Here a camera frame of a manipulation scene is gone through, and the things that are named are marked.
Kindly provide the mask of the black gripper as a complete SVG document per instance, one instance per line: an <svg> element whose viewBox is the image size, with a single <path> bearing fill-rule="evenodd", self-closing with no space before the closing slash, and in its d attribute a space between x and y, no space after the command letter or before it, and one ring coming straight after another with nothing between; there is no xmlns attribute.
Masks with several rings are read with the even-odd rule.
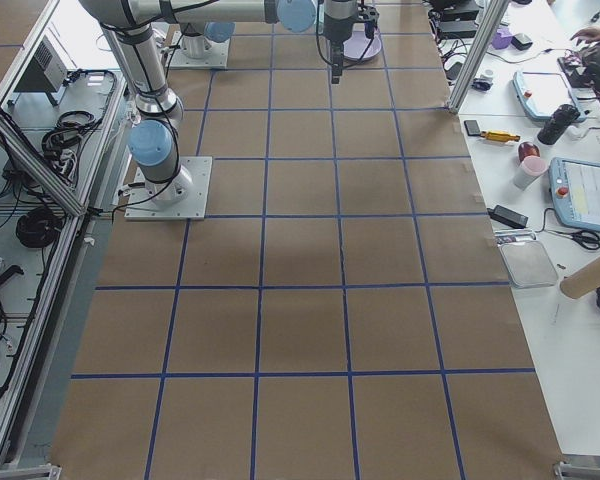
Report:
<svg viewBox="0 0 600 480"><path fill-rule="evenodd" d="M325 0L323 8L323 36L329 46L331 84L338 85L343 74L344 43L353 29L353 2Z"/></svg>

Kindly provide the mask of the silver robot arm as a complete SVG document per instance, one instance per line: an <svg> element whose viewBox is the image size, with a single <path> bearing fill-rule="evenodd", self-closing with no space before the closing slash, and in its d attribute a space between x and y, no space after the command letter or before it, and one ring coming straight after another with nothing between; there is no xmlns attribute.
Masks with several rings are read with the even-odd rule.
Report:
<svg viewBox="0 0 600 480"><path fill-rule="evenodd" d="M280 23L292 32L317 26L329 42L342 75L344 43L359 20L355 1L83 1L81 6L118 43L117 61L127 83L135 88L135 104L143 119L181 116L178 96L170 89L155 45L152 24L194 27L201 35L211 23Z"/></svg>
<svg viewBox="0 0 600 480"><path fill-rule="evenodd" d="M128 148L144 176L145 202L164 210L187 198L193 185L179 148L182 102L165 84L138 93L136 103L141 120L131 129Z"/></svg>

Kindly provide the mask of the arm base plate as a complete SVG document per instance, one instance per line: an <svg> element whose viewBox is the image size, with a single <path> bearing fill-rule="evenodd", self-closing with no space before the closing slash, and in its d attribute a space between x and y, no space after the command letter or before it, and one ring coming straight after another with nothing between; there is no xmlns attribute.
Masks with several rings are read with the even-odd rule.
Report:
<svg viewBox="0 0 600 480"><path fill-rule="evenodd" d="M234 23L181 23L173 35L166 66L188 70L226 69L234 31Z"/></svg>
<svg viewBox="0 0 600 480"><path fill-rule="evenodd" d="M133 189L124 217L130 221L203 220L213 159L210 156L183 156L178 176L162 191L162 186L146 183L143 172L136 168L134 181L144 186Z"/></svg>

